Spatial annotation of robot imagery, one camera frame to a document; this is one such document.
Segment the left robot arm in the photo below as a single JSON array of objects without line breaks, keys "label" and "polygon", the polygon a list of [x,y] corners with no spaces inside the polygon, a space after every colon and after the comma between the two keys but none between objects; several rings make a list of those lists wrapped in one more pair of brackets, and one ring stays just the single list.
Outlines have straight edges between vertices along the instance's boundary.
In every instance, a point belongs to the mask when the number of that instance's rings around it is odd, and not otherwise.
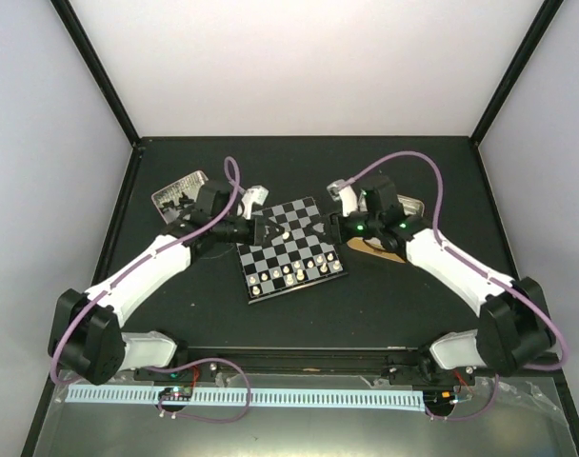
[{"label": "left robot arm", "polygon": [[131,315],[173,276],[190,268],[220,244],[261,246],[282,229],[253,214],[268,190],[239,191],[207,181],[194,201],[179,210],[144,252],[102,283],[84,292],[66,290],[58,299],[48,352],[50,376],[68,368],[93,385],[117,372],[149,368],[169,380],[182,378],[190,358],[178,342],[161,331],[125,332]]}]

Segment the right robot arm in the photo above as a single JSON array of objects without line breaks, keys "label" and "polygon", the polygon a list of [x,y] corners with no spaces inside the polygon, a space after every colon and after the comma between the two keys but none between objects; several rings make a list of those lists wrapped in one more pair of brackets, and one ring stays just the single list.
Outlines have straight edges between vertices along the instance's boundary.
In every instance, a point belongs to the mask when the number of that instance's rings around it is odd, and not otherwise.
[{"label": "right robot arm", "polygon": [[476,328],[429,344],[417,361],[424,381],[438,384],[453,369],[467,367],[511,376],[554,346],[556,338],[539,307],[541,286],[530,278],[499,274],[435,233],[430,221],[405,211],[388,177],[368,178],[359,191],[337,180],[327,191],[340,208],[309,225],[320,241],[345,245],[354,238],[375,239],[383,252],[432,275],[477,317]]}]

